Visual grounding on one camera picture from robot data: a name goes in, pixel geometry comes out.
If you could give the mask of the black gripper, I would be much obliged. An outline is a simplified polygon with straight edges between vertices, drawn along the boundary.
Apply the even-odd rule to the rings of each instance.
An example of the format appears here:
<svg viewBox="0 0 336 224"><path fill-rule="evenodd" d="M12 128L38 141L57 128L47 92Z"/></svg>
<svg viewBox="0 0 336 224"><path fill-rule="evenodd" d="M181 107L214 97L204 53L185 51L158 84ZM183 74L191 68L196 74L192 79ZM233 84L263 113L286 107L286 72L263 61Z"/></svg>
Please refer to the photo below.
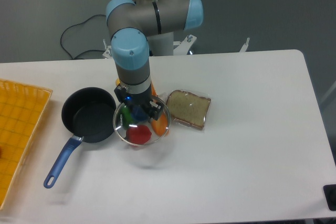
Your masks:
<svg viewBox="0 0 336 224"><path fill-rule="evenodd" d="M151 85L142 93L132 94L120 84L114 89L115 96L120 103L124 103L131 110L139 106L150 118L157 121L163 112L163 103L152 100Z"/></svg>

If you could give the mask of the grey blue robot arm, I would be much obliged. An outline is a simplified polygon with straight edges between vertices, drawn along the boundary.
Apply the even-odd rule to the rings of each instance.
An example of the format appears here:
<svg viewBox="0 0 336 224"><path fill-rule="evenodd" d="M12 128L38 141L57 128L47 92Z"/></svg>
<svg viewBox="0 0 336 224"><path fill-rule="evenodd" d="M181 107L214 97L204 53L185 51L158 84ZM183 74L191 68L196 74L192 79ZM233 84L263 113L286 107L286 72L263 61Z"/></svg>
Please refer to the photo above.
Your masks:
<svg viewBox="0 0 336 224"><path fill-rule="evenodd" d="M157 120L163 103L152 98L148 37L196 28L203 19L201 0L111 0L106 24L120 80L114 90L118 100Z"/></svg>

